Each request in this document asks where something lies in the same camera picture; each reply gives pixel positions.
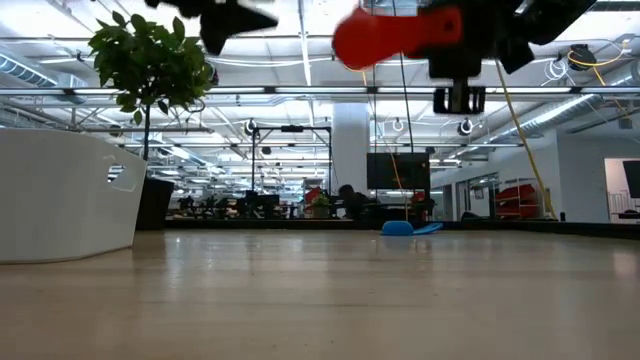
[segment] wooden floor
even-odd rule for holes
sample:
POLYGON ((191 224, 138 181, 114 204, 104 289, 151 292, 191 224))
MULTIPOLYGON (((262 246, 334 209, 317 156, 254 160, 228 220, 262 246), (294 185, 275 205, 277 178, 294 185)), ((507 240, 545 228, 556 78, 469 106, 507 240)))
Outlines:
POLYGON ((0 267, 0 359, 640 359, 640 242, 148 233, 0 267))

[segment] column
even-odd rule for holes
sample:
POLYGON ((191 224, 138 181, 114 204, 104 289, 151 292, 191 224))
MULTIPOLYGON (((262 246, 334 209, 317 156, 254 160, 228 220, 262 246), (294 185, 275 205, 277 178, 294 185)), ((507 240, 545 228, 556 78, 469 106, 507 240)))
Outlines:
POLYGON ((332 191, 350 184, 356 192, 367 192, 369 109, 366 103, 333 105, 332 191))

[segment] potted plant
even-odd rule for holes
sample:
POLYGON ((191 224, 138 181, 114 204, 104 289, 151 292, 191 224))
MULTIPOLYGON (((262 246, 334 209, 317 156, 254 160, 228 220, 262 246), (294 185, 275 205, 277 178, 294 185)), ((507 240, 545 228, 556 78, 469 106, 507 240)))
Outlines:
POLYGON ((320 194, 311 201, 311 215, 314 219, 329 218, 329 208, 331 201, 326 196, 320 194))
MULTIPOLYGON (((185 37, 179 18, 173 19, 173 32, 138 14, 127 21, 114 11, 112 18, 115 25, 98 20, 102 28, 89 41, 94 67, 101 87, 120 90, 120 111, 132 114, 137 125, 144 122, 142 158, 147 161, 151 107, 157 105, 166 115, 173 107, 194 112, 190 108, 211 87, 213 70, 197 45, 199 39, 185 37)), ((145 179, 138 229, 162 228, 172 192, 172 183, 145 179)))

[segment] blue object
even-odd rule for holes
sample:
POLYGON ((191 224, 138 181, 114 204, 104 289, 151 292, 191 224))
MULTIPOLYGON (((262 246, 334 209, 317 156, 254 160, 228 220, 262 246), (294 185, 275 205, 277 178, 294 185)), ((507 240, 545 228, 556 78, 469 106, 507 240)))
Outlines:
POLYGON ((442 229, 441 223, 432 223, 422 229, 413 230, 413 226, 408 221, 387 221, 382 227, 383 236, 414 236, 428 235, 442 229))

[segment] tree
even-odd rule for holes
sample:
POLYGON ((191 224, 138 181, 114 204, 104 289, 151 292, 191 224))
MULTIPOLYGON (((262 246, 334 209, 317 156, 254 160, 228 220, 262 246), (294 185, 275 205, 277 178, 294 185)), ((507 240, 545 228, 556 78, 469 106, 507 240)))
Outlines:
POLYGON ((133 114, 137 125, 144 117, 144 153, 149 157, 150 112, 153 104, 169 114, 180 106, 186 111, 211 87, 212 67, 197 45, 197 37, 185 37, 179 18, 173 19, 173 32, 134 14, 130 21, 114 11, 109 25, 100 20, 100 30, 89 41, 95 54, 94 68, 100 86, 122 90, 116 103, 120 111, 133 114))

